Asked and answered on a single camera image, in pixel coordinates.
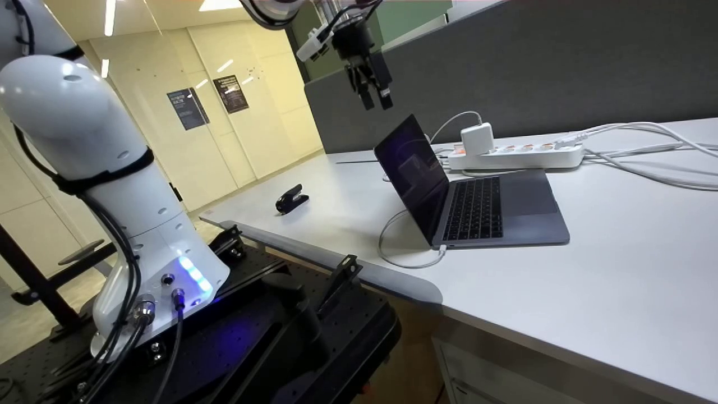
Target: blue light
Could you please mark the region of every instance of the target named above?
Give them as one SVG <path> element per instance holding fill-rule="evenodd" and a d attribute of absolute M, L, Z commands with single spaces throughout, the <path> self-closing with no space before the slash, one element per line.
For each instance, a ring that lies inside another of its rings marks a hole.
<path fill-rule="evenodd" d="M 181 268 L 198 284 L 198 288 L 205 294 L 213 293 L 211 284 L 203 277 L 203 271 L 196 268 L 196 264 L 192 258 L 181 256 Z"/>
<path fill-rule="evenodd" d="M 203 274 L 201 274 L 196 268 L 189 269 L 189 277 L 192 277 L 196 284 L 205 280 Z"/>
<path fill-rule="evenodd" d="M 183 265 L 184 269 L 194 269 L 194 268 L 196 268 L 194 261 L 187 258 L 187 256 L 181 258 L 181 265 Z"/>
<path fill-rule="evenodd" d="M 211 293 L 211 284 L 206 284 L 206 279 L 203 279 L 201 280 L 201 289 L 209 294 Z"/>

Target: open laptop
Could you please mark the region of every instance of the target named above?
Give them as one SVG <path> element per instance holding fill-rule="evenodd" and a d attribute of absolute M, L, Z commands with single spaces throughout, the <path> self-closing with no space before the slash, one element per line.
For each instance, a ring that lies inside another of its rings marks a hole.
<path fill-rule="evenodd" d="M 564 216 L 546 174 L 449 183 L 415 118 L 376 156 L 431 248 L 566 245 Z"/>

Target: white desk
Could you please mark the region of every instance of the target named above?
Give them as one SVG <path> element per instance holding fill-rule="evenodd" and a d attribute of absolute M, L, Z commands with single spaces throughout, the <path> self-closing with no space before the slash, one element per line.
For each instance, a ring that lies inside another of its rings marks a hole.
<path fill-rule="evenodd" d="M 718 120 L 671 128 L 697 141 L 718 141 Z M 590 147 L 615 151 L 664 141 L 618 133 Z M 572 365 L 608 366 L 625 383 L 649 383 L 649 392 L 662 385 L 718 403 L 717 193 L 680 191 L 606 166 L 552 174 L 571 245 L 449 252 L 431 269 L 399 269 L 378 256 L 378 233 L 402 209 L 397 193 L 378 165 L 338 159 L 349 156 L 313 157 L 219 202 L 205 218 L 235 222 L 260 242 L 331 268 L 358 254 L 367 265 L 365 280 L 439 304 L 470 326 Z M 698 154 L 639 161 L 718 170 L 717 159 Z M 278 216 L 274 202 L 295 184 L 304 184 L 313 201 Z M 386 252 L 404 264 L 434 258 L 409 216 L 386 233 Z"/>

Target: white power strip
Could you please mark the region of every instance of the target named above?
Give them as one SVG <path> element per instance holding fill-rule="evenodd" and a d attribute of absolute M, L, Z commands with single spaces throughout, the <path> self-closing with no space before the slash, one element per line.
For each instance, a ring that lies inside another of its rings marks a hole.
<path fill-rule="evenodd" d="M 448 170 L 572 170 L 584 161 L 578 144 L 507 144 L 490 156 L 468 156 L 463 149 L 442 156 Z"/>

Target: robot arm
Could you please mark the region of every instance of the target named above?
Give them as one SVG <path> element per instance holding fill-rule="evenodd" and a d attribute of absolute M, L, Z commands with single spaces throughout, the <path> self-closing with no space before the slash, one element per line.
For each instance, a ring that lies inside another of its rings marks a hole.
<path fill-rule="evenodd" d="M 249 16 L 267 30 L 287 28 L 304 3 L 306 0 L 242 0 Z M 367 21 L 379 6 L 381 0 L 315 0 L 321 28 L 313 30 L 297 52 L 297 59 L 308 63 L 332 44 L 367 111 L 376 109 L 371 87 L 376 87 L 384 111 L 394 107 L 389 87 L 390 72 L 381 52 L 373 52 L 376 44 L 367 30 Z"/>
<path fill-rule="evenodd" d="M 206 307 L 229 269 L 194 232 L 135 121 L 113 87 L 86 67 L 83 52 L 44 0 L 0 3 L 0 109 L 21 144 L 28 138 L 52 166 L 38 169 L 82 199 L 127 256 L 127 265 L 109 277 L 92 315 L 99 330 L 92 352 L 113 361 L 127 346 L 173 326 L 173 294 L 183 293 L 184 316 Z M 283 30 L 306 0 L 242 3 L 259 25 Z M 371 52 L 367 31 L 379 0 L 315 6 L 324 28 L 311 34 L 299 57 L 317 57 L 332 41 L 365 104 L 373 107 L 373 86 L 389 109 L 390 76 L 381 54 Z M 154 320 L 132 324 L 135 307 L 154 307 Z M 141 326 L 141 338 L 135 339 L 132 326 Z"/>

